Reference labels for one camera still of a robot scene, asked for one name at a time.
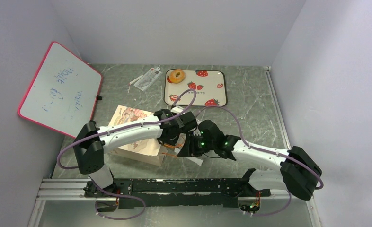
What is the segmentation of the metal kitchen tongs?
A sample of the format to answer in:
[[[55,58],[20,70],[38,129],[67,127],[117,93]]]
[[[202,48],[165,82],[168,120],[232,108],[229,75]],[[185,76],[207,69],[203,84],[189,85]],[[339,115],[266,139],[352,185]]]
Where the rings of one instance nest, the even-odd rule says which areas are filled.
[[[180,148],[175,148],[174,152],[178,155],[180,152]],[[196,157],[184,157],[183,159],[187,159],[189,161],[192,161],[193,163],[197,164],[198,166],[201,166],[203,163],[203,160],[196,158]]]

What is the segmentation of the beige paper bag orange handles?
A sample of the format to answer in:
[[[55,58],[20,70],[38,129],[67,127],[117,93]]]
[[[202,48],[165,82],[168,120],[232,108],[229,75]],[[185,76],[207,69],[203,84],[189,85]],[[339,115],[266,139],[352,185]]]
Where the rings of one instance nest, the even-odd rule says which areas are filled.
[[[153,112],[119,105],[108,126],[110,129],[117,129],[135,123],[156,121],[158,119]],[[158,129],[157,125],[144,125],[117,131],[108,139],[105,153],[160,166],[164,148],[156,139]]]

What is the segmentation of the fake orange donut bread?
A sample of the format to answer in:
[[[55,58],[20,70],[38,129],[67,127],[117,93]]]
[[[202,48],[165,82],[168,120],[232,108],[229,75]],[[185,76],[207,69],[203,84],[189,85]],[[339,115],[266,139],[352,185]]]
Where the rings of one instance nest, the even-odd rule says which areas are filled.
[[[171,71],[170,74],[168,75],[168,82],[179,84],[183,82],[185,78],[186,78],[186,73],[181,69],[176,69],[176,70]]]

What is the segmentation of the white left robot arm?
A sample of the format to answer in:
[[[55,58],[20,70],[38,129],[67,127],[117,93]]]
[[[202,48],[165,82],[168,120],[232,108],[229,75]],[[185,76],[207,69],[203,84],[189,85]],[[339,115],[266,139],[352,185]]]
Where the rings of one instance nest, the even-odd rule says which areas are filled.
[[[192,112],[183,110],[174,114],[169,109],[161,109],[145,118],[115,126],[97,127],[94,122],[87,123],[73,143],[79,172],[88,175],[97,190],[109,197],[115,193],[116,183],[105,164],[105,153],[140,140],[177,142],[180,134],[186,134],[197,126]]]

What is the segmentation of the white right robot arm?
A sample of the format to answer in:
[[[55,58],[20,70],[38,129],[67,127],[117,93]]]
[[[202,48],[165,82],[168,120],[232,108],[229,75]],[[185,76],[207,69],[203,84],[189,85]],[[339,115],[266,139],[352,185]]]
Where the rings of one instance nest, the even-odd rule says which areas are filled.
[[[267,168],[253,171],[250,178],[241,182],[241,191],[247,196],[276,189],[309,201],[320,185],[322,170],[304,149],[293,146],[287,150],[250,143],[240,136],[225,135],[210,120],[198,125],[198,133],[186,134],[178,157],[199,157],[210,151],[223,159],[251,161]]]

